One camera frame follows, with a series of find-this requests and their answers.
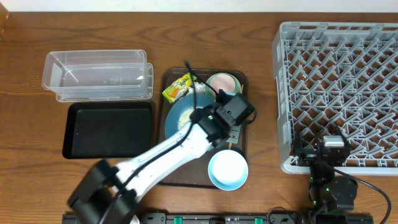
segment black rectangular tray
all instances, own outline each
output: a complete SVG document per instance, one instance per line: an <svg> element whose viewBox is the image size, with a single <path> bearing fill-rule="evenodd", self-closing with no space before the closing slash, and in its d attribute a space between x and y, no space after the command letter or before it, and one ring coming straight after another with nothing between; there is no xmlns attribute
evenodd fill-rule
<svg viewBox="0 0 398 224"><path fill-rule="evenodd" d="M206 69L194 69L196 73L206 81L212 75L216 73L225 72L235 76L241 85L243 85L242 94L245 97L248 97L248 80L246 76L238 71L225 71L225 70L206 70ZM162 89L164 91L168 86L170 86L176 79L182 77L188 73L186 68L171 68L168 70L162 80ZM173 103L169 103L162 95L160 96L159 103L159 119L158 119L158 128L157 128L157 144L165 140L164 126L167 114L169 113L171 107L173 107ZM239 136L239 141L237 144L233 144L234 149L240 149L242 154L246 155L246 128L241 129L241 133ZM227 149L228 145L219 148L213 149L210 152L207 152L205 155L201 156L198 159L194 159L177 170L173 171L167 177L165 177L162 181L159 182L160 185L172 185L172 186L184 186L184 187L201 187L201 188L211 188L216 189L216 187L211 183L211 180L208 176L208 164L210 159L217 152Z"/></svg>
<svg viewBox="0 0 398 224"><path fill-rule="evenodd" d="M152 105L84 102L70 105L62 154L66 159L135 157L151 147Z"/></svg>

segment cable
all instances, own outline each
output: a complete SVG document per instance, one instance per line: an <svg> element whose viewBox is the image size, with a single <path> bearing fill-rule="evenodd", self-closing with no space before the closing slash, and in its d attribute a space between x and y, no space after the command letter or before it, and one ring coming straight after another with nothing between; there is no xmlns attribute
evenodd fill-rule
<svg viewBox="0 0 398 224"><path fill-rule="evenodd" d="M289 217L293 220L293 222L296 223L296 219L295 219L284 207L281 207L281 206L276 206L276 207L274 207L273 209L271 209L271 210L268 212L267 219L268 219L268 221L269 221L270 223L274 224L274 223L269 219L269 216L272 214L272 212L273 212L276 208L281 208L281 209L283 209L283 210L286 212L286 214L288 214Z"/></svg>
<svg viewBox="0 0 398 224"><path fill-rule="evenodd" d="M191 74L191 76L194 75L197 79L199 79L199 81L201 81L201 82L202 82L203 84L205 84L208 88L210 88L210 89L214 92L214 94L216 95L216 97L217 97L217 96L218 96L217 91L216 91L213 87L211 87L211 85L209 85L207 82L203 81L203 79L201 79L201 78L196 74L196 72L192 70L191 65L189 64L189 62L188 62L187 60L185 60L184 63L185 63L186 68L187 68L188 71L189 71L189 74Z"/></svg>
<svg viewBox="0 0 398 224"><path fill-rule="evenodd" d="M187 66L187 69L190 71L192 71L191 66L188 62L188 60L184 61L185 66ZM190 75L191 77L191 81L192 81L192 87L193 87L193 109L196 110L197 109L197 93L196 93L196 89L195 89L195 84L193 81L193 77L192 75ZM156 161L158 158L164 156L166 153L170 152L171 150L175 149L176 147L178 147L179 145L181 145L189 136L189 134L191 133L193 127L193 123L190 124L189 129L187 131L187 133L184 135L183 138L181 138L181 140L179 140L174 146L170 147L169 149L161 152L160 154L154 156L152 159L148 160L146 163L144 163L143 165L141 165L140 167L138 167L127 179L126 181L120 186L119 191L116 193L115 197L114 197L114 201L122 194L124 193L124 190L126 189L126 186L130 183L130 181L138 174L140 173L145 167L147 167L149 164L153 163L154 161Z"/></svg>
<svg viewBox="0 0 398 224"><path fill-rule="evenodd" d="M321 158L322 158L321 160L326 164L326 166L327 166L329 169L331 169L331 170L335 171L336 173L341 174L341 175L343 175L343 176L345 176L345 177L348 177L348 178L350 178L350 179L352 179L352 180L355 180L355 181L357 181L357 182L359 182L359 183L362 183L362 184L364 184L364 185L366 185L366 186L372 188L373 190L379 192L381 195L383 195L383 197L384 197L384 198L386 199L386 201L387 201L387 212L386 212L386 214L384 215L384 218L381 220L380 224L384 224L384 223L387 221L388 217L390 216L391 207L392 207L392 206L391 206L391 201L390 201L390 198L388 197L388 195L387 195L384 191L382 191L381 189L379 189L378 187L376 187L376 186L374 186L374 185L372 185L372 184L370 184L370 183L368 183L368 182L366 182L366 181L364 181L364 180L361 180L361 179L359 179L359 178L357 178L357 177L354 177L354 176L352 176L352 175L346 174L346 173L344 173L343 171L340 171L340 170L338 170L338 169L332 167L331 165L329 165L329 164L323 159L322 156L321 156Z"/></svg>

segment clear plastic container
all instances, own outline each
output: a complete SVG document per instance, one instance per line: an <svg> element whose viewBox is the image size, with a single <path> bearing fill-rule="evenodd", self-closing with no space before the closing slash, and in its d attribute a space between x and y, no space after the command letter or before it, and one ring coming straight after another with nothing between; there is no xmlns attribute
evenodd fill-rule
<svg viewBox="0 0 398 224"><path fill-rule="evenodd" d="M153 86L143 50L50 52L45 61L43 88L60 102L147 100Z"/></svg>

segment plastic crate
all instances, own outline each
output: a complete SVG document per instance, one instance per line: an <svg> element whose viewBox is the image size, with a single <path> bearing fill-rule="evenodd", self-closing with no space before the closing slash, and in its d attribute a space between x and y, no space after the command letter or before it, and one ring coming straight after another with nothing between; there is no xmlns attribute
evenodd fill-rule
<svg viewBox="0 0 398 224"><path fill-rule="evenodd" d="M290 156L337 124L354 150L339 170L398 175L398 24L284 22L272 42L281 169L309 174Z"/></svg>

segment white wall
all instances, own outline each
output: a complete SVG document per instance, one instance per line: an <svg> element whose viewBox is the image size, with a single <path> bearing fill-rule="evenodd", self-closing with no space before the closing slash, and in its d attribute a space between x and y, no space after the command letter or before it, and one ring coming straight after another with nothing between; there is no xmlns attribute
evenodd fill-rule
<svg viewBox="0 0 398 224"><path fill-rule="evenodd" d="M10 12L398 12L398 0L0 0L0 2Z"/></svg>

